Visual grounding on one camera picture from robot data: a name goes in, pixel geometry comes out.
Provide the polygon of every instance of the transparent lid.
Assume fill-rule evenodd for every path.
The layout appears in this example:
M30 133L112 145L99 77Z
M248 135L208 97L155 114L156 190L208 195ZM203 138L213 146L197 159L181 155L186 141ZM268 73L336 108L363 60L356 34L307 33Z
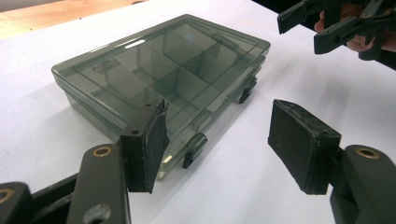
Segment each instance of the transparent lid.
M182 142L205 128L207 122L194 121L210 120L269 47L183 15L59 63L52 72L61 87L121 130L139 107L164 98L168 136Z

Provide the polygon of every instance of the tackle box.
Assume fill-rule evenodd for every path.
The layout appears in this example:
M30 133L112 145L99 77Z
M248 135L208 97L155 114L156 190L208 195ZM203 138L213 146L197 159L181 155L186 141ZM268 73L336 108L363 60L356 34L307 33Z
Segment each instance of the tackle box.
M77 111L113 142L143 105L164 99L170 144L158 178L187 168L205 133L257 83L270 43L183 15L52 67Z

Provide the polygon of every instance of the dark plastic part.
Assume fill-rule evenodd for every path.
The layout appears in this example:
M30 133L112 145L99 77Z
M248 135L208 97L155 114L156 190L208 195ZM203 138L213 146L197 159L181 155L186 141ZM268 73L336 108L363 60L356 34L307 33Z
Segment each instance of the dark plastic part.
M35 205L32 224L66 223L77 177L69 176L32 195Z
M331 157L329 165L329 183L333 187L333 191L337 193L340 197L345 200L355 203L352 191L347 182L347 178L344 174L344 169L342 167L341 161L344 157L344 150L338 148L337 153L334 157Z
M193 161L201 154L204 144L207 142L207 138L203 133L197 133L190 141L187 143L186 147L188 152L184 156L183 168L187 169L192 164Z
M26 223L33 212L33 199L26 184L0 184L0 224Z
M384 153L350 146L342 160L359 207L357 223L396 223L396 167Z
M373 20L373 18L378 15L381 10L382 4L385 0L371 0L367 4L366 8L363 10L359 19L366 23Z
M359 21L356 17L349 17L315 35L315 53L328 53L353 39L358 32L351 31L354 30L354 27L358 22Z
M336 24L340 21L341 18L341 5L334 6L332 8L326 9L324 11L324 27L329 28L333 24Z
M67 223L130 223L122 157L117 146L100 145L82 159Z
M166 134L164 100L154 101L141 108L136 119L122 132L122 157L126 160L126 183L130 192L149 192L169 144Z
M340 133L302 107L274 100L268 144L303 192L326 193L328 164L340 140Z
M251 91L256 86L257 81L254 81L250 84L250 86L242 91L241 98L239 99L239 104L242 104L246 101L246 99L250 96Z
M354 224L358 218L358 206L340 196L335 189L332 190L330 197L332 214L336 224Z
M384 43L386 29L379 29L375 31L375 42L373 46L363 52L359 53L359 58L364 61L375 60L379 57Z
M294 26L306 20L306 10L304 2L300 2L293 7L286 9L277 16L277 26L280 34L285 34Z

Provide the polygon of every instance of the white table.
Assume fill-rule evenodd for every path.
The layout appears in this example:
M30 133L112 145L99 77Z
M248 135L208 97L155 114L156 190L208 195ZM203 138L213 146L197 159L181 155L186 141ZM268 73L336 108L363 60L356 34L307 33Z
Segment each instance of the white table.
M396 73L339 48L314 54L314 32L277 31L276 14L248 0L150 0L0 41L0 183L32 192L78 172L84 152L109 139L68 103L50 72L65 61L182 14L257 36L272 47L233 123L188 170L152 195L130 194L133 223L334 223L329 195L307 196L267 145L272 102L292 101L343 135L396 161Z

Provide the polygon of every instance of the screw hole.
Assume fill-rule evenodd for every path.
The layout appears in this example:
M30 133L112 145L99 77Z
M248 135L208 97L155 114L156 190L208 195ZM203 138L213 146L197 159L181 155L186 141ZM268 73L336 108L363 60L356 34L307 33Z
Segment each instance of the screw hole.
M367 159L376 160L379 158L378 153L372 151L370 148L357 148L356 152Z
M11 198L14 193L14 189L0 189L0 203L3 203Z
M92 154L95 157L105 157L108 154L110 154L110 152L111 152L110 147L99 147Z

